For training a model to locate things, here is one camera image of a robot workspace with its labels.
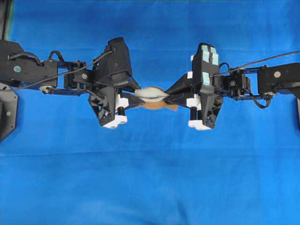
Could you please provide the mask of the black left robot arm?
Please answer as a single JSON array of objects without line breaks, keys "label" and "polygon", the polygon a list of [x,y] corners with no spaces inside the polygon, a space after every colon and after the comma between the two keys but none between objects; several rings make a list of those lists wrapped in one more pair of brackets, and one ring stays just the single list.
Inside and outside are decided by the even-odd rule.
[{"label": "black left robot arm", "polygon": [[106,128],[126,123],[125,111],[144,104],[134,96],[140,86],[133,78],[129,50],[121,37],[108,41],[104,52],[89,64],[65,61],[59,51],[40,61],[18,43],[1,40],[0,81],[16,90],[33,89],[44,94],[88,93],[100,126]]}]

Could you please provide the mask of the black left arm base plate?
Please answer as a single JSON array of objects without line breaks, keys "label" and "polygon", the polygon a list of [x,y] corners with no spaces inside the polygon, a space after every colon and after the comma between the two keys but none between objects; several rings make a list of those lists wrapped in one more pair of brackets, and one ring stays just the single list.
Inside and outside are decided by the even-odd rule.
[{"label": "black left arm base plate", "polygon": [[11,88],[0,84],[0,141],[2,142],[16,127],[18,96]]}]

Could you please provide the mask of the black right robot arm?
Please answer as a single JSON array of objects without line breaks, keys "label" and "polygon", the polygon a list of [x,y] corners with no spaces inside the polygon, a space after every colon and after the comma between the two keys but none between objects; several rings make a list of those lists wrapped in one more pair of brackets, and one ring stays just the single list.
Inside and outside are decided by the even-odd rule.
[{"label": "black right robot arm", "polygon": [[167,104],[190,109],[191,128],[213,129],[225,97],[251,100],[260,108],[267,108],[277,93],[300,97],[299,63],[238,69],[227,76],[214,72],[218,66],[203,62],[166,91]]}]

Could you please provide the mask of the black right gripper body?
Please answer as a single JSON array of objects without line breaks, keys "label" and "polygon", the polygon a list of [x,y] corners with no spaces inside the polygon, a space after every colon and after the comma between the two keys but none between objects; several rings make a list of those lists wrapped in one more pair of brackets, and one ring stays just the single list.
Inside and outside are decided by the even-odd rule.
[{"label": "black right gripper body", "polygon": [[190,109],[188,126],[196,130],[209,130],[215,127],[224,100],[221,94],[215,93],[210,81],[211,74],[203,72],[201,78],[200,87],[194,87],[192,97],[186,99],[186,106]]}]

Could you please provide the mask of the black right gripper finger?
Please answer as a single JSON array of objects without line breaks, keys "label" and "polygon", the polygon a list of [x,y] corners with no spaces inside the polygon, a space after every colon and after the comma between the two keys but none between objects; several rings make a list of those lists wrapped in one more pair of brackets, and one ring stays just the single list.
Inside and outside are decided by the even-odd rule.
[{"label": "black right gripper finger", "polygon": [[169,95],[163,99],[169,105],[178,105],[185,108],[194,108],[194,95]]},{"label": "black right gripper finger", "polygon": [[183,93],[192,93],[193,78],[188,78],[188,75],[183,75],[169,89],[165,91],[168,95],[177,95]]}]

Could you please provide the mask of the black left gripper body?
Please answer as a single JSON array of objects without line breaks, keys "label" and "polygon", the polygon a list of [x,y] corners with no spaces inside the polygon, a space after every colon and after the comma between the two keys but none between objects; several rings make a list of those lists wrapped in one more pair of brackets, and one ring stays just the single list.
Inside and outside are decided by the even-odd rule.
[{"label": "black left gripper body", "polygon": [[122,97],[117,88],[107,86],[101,89],[89,87],[90,94],[88,102],[95,113],[100,126],[114,129],[120,124],[127,123],[125,108],[128,99]]}]

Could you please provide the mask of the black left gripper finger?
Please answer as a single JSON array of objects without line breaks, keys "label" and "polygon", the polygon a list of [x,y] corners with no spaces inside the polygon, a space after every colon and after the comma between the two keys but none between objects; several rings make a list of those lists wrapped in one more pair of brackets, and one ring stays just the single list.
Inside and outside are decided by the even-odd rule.
[{"label": "black left gripper finger", "polygon": [[145,102],[140,99],[139,97],[136,97],[135,95],[132,95],[130,93],[121,93],[120,95],[122,98],[126,98],[128,100],[128,106],[125,107],[125,110],[128,110],[130,108],[136,108],[138,106],[141,106],[145,104]]},{"label": "black left gripper finger", "polygon": [[135,90],[138,90],[141,88],[139,86],[139,84],[137,83],[137,81],[133,77],[128,76],[127,81],[128,81],[128,84],[126,85],[126,91],[134,93]]}]

